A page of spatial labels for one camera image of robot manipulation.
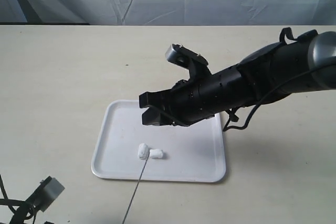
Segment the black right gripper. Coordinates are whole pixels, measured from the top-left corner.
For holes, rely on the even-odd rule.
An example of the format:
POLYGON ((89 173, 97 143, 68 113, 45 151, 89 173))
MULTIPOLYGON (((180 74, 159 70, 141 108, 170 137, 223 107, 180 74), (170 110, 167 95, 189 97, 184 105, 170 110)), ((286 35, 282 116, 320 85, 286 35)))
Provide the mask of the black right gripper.
POLYGON ((139 95, 139 107, 148 108, 142 114, 143 125, 190 126, 244 106, 244 75, 238 64, 214 74, 199 63, 187 69, 190 78, 178 81, 171 90, 139 95))

